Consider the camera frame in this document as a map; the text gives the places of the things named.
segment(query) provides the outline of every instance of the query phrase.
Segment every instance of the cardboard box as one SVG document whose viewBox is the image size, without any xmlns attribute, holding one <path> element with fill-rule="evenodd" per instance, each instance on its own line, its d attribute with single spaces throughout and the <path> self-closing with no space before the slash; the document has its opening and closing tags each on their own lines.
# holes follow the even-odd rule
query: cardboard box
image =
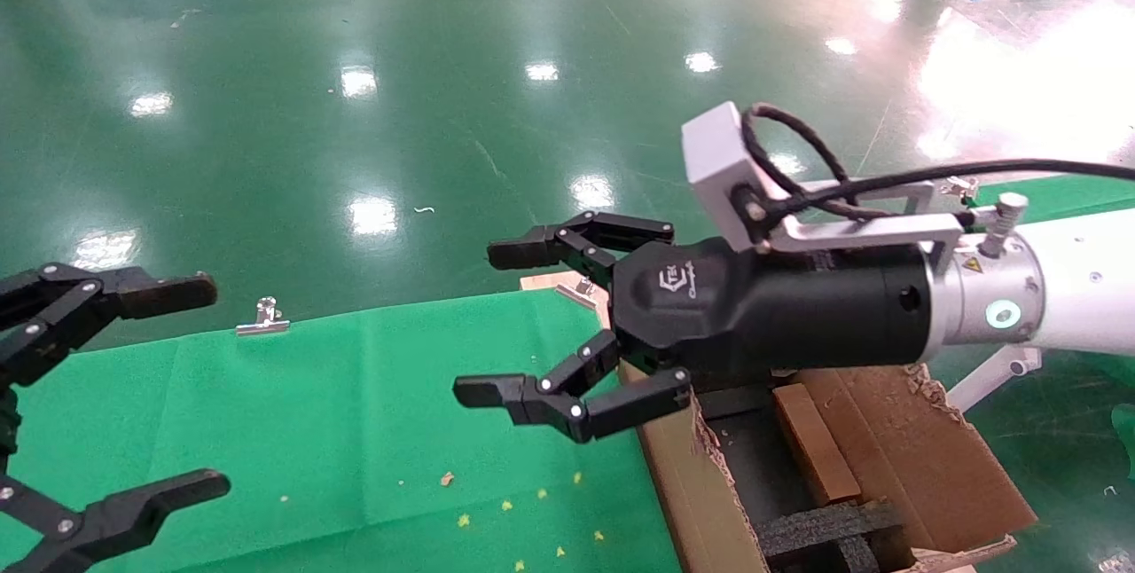
<svg viewBox="0 0 1135 573">
<path fill-rule="evenodd" d="M 574 272 L 524 278 L 524 289 L 574 287 Z M 600 319 L 606 297 L 596 289 Z M 645 376 L 623 363 L 620 380 Z M 944 406 L 925 368 L 843 368 L 796 374 L 855 475 L 863 503 L 899 513 L 917 557 L 911 573 L 943 573 L 1011 549 L 1036 516 L 977 431 Z M 767 571 L 716 432 L 693 406 L 639 429 L 686 573 Z"/>
</svg>

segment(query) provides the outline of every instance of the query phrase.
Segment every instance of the green floor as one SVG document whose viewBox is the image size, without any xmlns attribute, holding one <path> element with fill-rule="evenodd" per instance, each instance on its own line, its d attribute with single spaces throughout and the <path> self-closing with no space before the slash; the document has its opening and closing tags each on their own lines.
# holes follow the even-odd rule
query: green floor
<svg viewBox="0 0 1135 573">
<path fill-rule="evenodd" d="M 583 207 L 712 234 L 678 135 L 722 100 L 797 111 L 859 174 L 1123 163 L 1132 48 L 1135 0 L 0 0 L 0 273 L 218 279 L 211 310 L 96 347 L 247 322 L 261 295 L 312 319 L 506 290 L 488 238 Z"/>
</svg>

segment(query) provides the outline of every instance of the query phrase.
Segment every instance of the debris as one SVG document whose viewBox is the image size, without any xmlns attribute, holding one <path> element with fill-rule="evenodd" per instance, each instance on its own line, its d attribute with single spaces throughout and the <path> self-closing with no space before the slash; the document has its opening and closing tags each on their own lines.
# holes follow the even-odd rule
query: debris
<svg viewBox="0 0 1135 573">
<path fill-rule="evenodd" d="M 182 10 L 180 18 L 178 18 L 174 23 L 170 23 L 169 26 L 170 27 L 182 27 L 183 20 L 185 20 L 186 18 L 188 18 L 190 15 L 197 15 L 197 12 L 200 12 L 200 11 L 201 10 L 196 10 L 196 8 L 193 8 L 193 10 Z"/>
</svg>

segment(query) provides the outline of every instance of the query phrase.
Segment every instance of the green tablecloth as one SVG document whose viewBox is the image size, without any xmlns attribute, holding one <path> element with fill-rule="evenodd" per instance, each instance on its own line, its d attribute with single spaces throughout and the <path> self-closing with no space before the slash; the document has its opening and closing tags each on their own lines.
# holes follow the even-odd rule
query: green tablecloth
<svg viewBox="0 0 1135 573">
<path fill-rule="evenodd" d="M 678 572 L 632 432 L 580 447 L 451 395 L 462 373 L 541 373 L 595 330 L 532 290 L 77 354 L 20 395 L 11 473 L 78 508 L 194 469 L 230 477 L 102 573 Z M 35 539 L 7 516 L 0 536 L 0 564 Z"/>
</svg>

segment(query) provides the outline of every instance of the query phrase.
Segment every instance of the silver metal bracket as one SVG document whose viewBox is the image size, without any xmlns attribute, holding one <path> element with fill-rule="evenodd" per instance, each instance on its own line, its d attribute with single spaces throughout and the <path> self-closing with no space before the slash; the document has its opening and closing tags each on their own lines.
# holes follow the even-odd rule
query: silver metal bracket
<svg viewBox="0 0 1135 573">
<path fill-rule="evenodd" d="M 1042 352 L 1037 347 L 1022 347 L 1017 344 L 1006 344 L 990 355 L 989 360 L 981 363 L 974 371 L 969 372 L 960 382 L 945 395 L 950 406 L 957 407 L 965 413 L 974 404 L 985 399 L 1002 384 L 1012 378 L 1020 378 L 1026 373 L 1039 370 L 1043 366 Z"/>
<path fill-rule="evenodd" d="M 808 192 L 835 185 L 834 180 L 813 180 L 801 184 Z M 926 212 L 934 197 L 933 182 L 919 182 L 890 189 L 859 194 L 863 201 L 882 201 L 897 197 L 907 201 L 900 217 L 875 218 L 872 221 L 801 222 L 785 217 L 772 230 L 768 244 L 777 251 L 848 250 L 856 246 L 908 245 L 931 243 L 928 255 L 935 277 L 949 269 L 958 238 L 965 234 L 960 222 L 949 213 Z"/>
</svg>

